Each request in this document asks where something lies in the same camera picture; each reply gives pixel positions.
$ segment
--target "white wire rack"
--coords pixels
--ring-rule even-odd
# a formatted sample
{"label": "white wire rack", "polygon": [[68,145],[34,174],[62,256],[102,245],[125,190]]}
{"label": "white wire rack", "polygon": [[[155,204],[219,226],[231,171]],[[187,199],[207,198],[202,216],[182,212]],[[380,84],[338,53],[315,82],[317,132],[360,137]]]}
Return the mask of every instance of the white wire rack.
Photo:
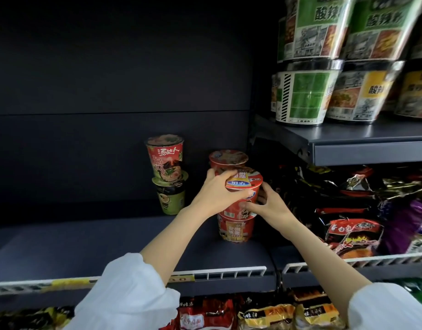
{"label": "white wire rack", "polygon": [[[375,267],[390,266],[392,264],[412,264],[422,263],[422,253],[406,253],[401,255],[374,256],[363,258],[345,259],[351,266],[359,267]],[[282,272],[283,275],[288,273],[310,272],[307,263],[290,263],[287,264]]]}
{"label": "white wire rack", "polygon": [[[182,280],[179,280],[180,278],[184,278],[185,281],[200,282],[231,278],[263,277],[265,272],[266,266],[231,267],[223,269],[178,271],[173,272],[171,278],[174,278],[175,282],[182,282]],[[0,295],[44,293],[67,289],[90,289],[98,279],[99,277],[82,277],[0,282]]]}

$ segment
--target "person's left hand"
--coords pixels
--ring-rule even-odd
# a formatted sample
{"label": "person's left hand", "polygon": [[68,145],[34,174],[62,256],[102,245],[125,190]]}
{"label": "person's left hand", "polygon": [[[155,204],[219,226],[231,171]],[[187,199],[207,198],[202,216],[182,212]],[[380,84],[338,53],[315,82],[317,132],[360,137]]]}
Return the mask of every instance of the person's left hand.
{"label": "person's left hand", "polygon": [[203,214],[203,219],[206,220],[236,201],[248,198],[253,193],[251,189],[230,192],[225,187],[226,180],[236,173],[237,170],[228,170],[215,176],[215,170],[209,169],[205,183],[188,207],[194,208],[200,216]]}

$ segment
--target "purple noodle packet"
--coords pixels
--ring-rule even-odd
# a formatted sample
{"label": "purple noodle packet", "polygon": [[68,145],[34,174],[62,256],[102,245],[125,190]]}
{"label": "purple noodle packet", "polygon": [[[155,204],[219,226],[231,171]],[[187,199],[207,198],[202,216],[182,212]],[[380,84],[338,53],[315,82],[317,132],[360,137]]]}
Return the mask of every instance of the purple noodle packet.
{"label": "purple noodle packet", "polygon": [[394,208],[385,225],[381,250],[391,255],[422,251],[422,200],[415,199]]}

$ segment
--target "sleeve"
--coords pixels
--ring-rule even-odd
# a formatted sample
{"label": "sleeve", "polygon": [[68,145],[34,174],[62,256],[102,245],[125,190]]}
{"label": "sleeve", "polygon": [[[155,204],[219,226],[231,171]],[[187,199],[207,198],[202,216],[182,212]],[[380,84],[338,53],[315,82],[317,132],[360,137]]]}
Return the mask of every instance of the sleeve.
{"label": "sleeve", "polygon": [[399,285],[373,283],[351,298],[348,322],[352,330],[421,330],[422,305]]}
{"label": "sleeve", "polygon": [[128,253],[106,266],[65,330],[158,329],[177,316],[179,298],[141,254]]}

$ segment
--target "yellow price tag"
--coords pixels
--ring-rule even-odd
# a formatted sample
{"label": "yellow price tag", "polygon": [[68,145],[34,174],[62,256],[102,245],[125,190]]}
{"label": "yellow price tag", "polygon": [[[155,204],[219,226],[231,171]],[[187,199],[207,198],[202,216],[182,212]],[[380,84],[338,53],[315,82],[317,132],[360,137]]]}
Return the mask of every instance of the yellow price tag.
{"label": "yellow price tag", "polygon": [[84,289],[92,288],[93,283],[90,282],[89,278],[79,278],[79,279],[55,279],[52,281],[50,286],[44,287],[43,292],[48,291],[57,291],[65,289]]}
{"label": "yellow price tag", "polygon": [[193,275],[172,275],[170,279],[168,279],[169,283],[185,283],[195,281]]}

